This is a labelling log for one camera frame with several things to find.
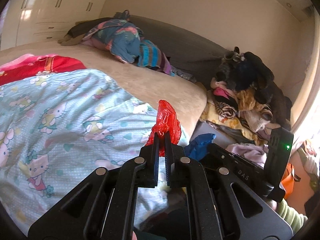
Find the left hand red nails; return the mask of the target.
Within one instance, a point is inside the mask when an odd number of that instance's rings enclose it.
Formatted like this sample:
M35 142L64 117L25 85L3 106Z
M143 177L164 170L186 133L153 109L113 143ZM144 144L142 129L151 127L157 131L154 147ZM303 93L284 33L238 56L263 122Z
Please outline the left hand red nails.
M137 236L134 231L132 232L132 240L137 240Z

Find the right hand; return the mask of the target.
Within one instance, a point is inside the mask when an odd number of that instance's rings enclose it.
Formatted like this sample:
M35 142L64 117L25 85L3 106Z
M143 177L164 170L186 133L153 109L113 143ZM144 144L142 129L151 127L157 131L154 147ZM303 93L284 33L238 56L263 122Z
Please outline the right hand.
M278 203L272 199L265 199L265 203L273 210L276 211Z

